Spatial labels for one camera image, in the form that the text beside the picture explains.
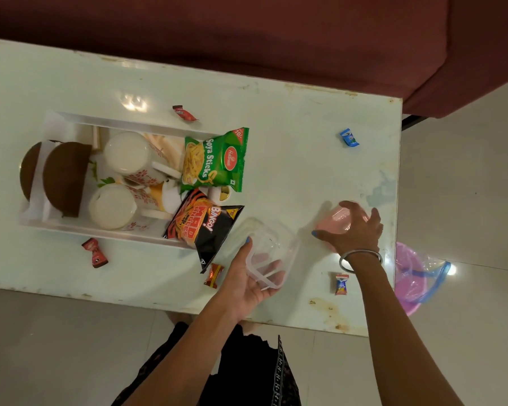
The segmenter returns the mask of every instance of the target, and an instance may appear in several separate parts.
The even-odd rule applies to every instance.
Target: tiled floor
[[[508,405],[508,85],[403,133],[398,239],[457,268],[412,316],[441,370],[467,406]],[[0,405],[110,404],[171,329],[159,311],[0,291]],[[380,405],[366,338],[257,333],[282,336],[303,404]]]

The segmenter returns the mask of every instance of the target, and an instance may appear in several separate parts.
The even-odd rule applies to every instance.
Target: person's left arm
[[[218,354],[237,325],[278,289],[262,291],[246,273],[247,239],[233,259],[220,290],[124,406],[196,405]]]

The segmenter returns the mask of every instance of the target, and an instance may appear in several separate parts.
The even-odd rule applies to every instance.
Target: maroon couch
[[[0,0],[0,38],[402,97],[508,81],[508,0]]]

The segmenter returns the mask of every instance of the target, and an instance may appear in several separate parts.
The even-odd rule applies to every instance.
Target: patterned fabric
[[[139,370],[134,382],[124,389],[112,406],[122,405],[145,378],[158,366],[188,329],[183,322],[176,324],[169,339]],[[237,325],[222,349],[216,375],[205,383],[198,405],[267,405],[301,406],[299,390],[278,337],[278,348],[256,335],[243,335]]]

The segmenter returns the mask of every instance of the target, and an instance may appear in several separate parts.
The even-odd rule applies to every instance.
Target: hand
[[[252,279],[246,272],[246,257],[252,249],[252,239],[248,237],[246,243],[241,246],[235,258],[231,261],[222,286],[215,297],[222,299],[226,305],[230,305],[235,313],[236,321],[239,323],[264,299],[273,296],[278,289],[264,289],[258,285],[256,280]],[[280,261],[272,262],[266,273],[276,269]]]
[[[329,242],[339,255],[357,249],[369,249],[379,252],[378,240],[382,235],[384,225],[380,223],[378,209],[373,208],[371,217],[364,220],[364,212],[359,204],[351,201],[341,201],[339,205],[350,210],[352,224],[343,234],[334,234],[327,231],[313,231],[312,235],[322,241]]]

